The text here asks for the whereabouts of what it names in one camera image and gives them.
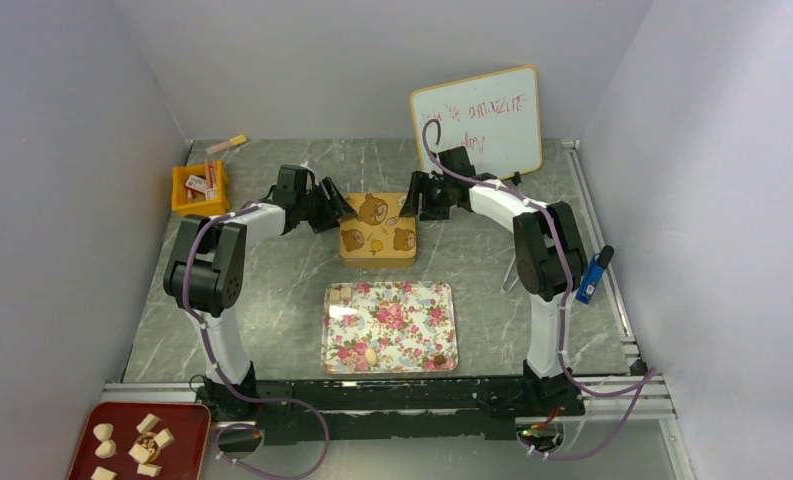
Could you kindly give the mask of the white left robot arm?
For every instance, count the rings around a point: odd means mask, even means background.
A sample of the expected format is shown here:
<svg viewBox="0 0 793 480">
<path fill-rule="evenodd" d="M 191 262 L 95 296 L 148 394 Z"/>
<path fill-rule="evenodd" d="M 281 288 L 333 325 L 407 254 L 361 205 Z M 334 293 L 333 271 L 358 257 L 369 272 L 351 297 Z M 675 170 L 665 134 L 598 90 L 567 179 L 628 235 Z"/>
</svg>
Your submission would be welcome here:
<svg viewBox="0 0 793 480">
<path fill-rule="evenodd" d="M 249 249 L 302 223 L 322 233 L 359 210 L 334 182 L 303 166 L 283 165 L 267 195 L 240 210 L 182 218 L 166 266 L 163 289 L 191 320 L 207 362 L 207 377 L 225 386 L 218 406 L 230 418 L 250 417 L 258 405 L 255 369 L 245 352 L 235 305 Z"/>
</svg>

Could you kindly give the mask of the silver tin lid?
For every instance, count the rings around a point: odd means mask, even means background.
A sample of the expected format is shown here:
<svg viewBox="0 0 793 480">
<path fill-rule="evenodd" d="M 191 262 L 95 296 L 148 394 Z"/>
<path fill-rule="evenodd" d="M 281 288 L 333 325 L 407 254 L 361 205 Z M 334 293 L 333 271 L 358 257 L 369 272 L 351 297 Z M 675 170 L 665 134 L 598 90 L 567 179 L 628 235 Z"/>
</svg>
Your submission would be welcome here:
<svg viewBox="0 0 793 480">
<path fill-rule="evenodd" d="M 417 254 L 418 231 L 414 217 L 399 216 L 406 193 L 350 193 L 346 199 L 357 217 L 341 221 L 339 251 L 410 251 Z"/>
</svg>

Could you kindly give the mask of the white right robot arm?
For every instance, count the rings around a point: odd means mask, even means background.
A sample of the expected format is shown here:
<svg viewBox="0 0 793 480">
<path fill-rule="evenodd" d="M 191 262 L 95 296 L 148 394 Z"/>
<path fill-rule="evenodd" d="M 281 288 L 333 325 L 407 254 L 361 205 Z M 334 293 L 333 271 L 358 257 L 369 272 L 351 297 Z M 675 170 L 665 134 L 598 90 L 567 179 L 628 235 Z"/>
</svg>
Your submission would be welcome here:
<svg viewBox="0 0 793 480">
<path fill-rule="evenodd" d="M 513 237 L 514 268 L 531 301 L 530 343 L 525 363 L 536 378 L 521 399 L 533 414 L 548 413 L 560 400 L 550 378 L 571 378 L 566 316 L 569 298 L 586 266 L 575 216 L 565 202 L 547 204 L 527 197 L 491 174 L 477 174 L 464 147 L 427 150 L 430 172 L 412 173 L 402 217 L 443 221 L 461 208 L 486 217 Z"/>
</svg>

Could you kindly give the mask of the floral rectangular tray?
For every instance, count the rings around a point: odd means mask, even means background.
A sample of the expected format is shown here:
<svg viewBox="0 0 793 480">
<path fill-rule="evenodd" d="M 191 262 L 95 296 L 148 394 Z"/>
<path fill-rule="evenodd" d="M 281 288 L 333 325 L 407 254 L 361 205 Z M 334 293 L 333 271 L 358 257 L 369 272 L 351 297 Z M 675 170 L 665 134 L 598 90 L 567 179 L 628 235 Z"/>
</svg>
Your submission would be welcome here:
<svg viewBox="0 0 793 480">
<path fill-rule="evenodd" d="M 331 290 L 352 288 L 352 298 L 331 304 Z M 373 349 L 378 363 L 364 352 Z M 445 365 L 435 366 L 442 354 Z M 384 375 L 449 372 L 459 362 L 452 289 L 439 281 L 336 283 L 326 289 L 322 366 L 327 374 Z"/>
</svg>

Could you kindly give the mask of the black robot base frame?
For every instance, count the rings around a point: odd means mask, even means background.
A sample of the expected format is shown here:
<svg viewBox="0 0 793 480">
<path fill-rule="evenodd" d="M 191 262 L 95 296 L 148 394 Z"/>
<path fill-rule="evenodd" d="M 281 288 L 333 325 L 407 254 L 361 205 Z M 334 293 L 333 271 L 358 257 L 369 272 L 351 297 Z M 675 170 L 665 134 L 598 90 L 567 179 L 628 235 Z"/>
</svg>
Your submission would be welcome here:
<svg viewBox="0 0 793 480">
<path fill-rule="evenodd" d="M 252 422 L 268 445 L 336 440 L 480 436 L 506 440 L 516 429 L 585 412 L 565 379 L 531 374 L 361 380 L 260 380 L 256 402 L 208 380 L 197 402 L 220 424 Z"/>
</svg>

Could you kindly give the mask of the gold chocolate tin box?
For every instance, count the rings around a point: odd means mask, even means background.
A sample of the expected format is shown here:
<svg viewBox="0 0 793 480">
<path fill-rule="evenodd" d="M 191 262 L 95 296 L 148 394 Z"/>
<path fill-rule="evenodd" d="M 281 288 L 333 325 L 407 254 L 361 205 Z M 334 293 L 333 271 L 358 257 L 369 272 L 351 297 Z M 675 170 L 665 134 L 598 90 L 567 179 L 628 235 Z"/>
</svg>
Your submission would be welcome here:
<svg viewBox="0 0 793 480">
<path fill-rule="evenodd" d="M 340 258 L 347 268 L 408 268 L 415 264 L 416 251 L 382 250 L 373 254 L 371 250 L 356 250 L 341 252 Z"/>
</svg>

